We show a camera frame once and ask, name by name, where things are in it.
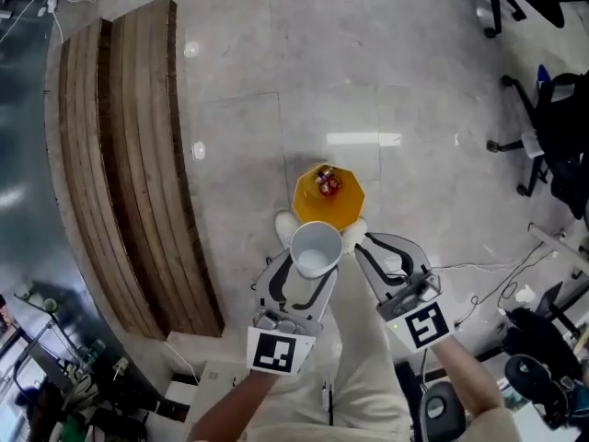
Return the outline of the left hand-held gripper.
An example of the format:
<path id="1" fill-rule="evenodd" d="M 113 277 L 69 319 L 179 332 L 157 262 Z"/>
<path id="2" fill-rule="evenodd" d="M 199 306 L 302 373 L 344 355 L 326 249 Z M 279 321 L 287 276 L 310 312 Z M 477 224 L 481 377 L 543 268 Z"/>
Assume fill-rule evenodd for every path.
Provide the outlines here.
<path id="1" fill-rule="evenodd" d="M 294 273 L 289 250 L 271 259 L 255 283 L 259 307 L 248 327 L 247 368 L 279 376 L 297 375 L 324 327 L 321 321 L 338 281 L 339 269 L 307 279 Z M 294 277 L 294 296 L 284 293 Z"/>

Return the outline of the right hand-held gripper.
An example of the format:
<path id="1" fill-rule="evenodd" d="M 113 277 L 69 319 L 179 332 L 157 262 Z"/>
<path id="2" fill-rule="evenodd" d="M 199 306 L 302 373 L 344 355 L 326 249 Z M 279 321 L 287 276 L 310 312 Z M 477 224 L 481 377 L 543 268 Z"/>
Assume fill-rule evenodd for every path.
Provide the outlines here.
<path id="1" fill-rule="evenodd" d="M 355 258 L 378 300 L 377 311 L 392 333 L 418 353 L 454 333 L 453 298 L 417 243 L 401 236 L 371 233 L 356 244 Z M 409 278 L 421 278 L 408 286 Z"/>

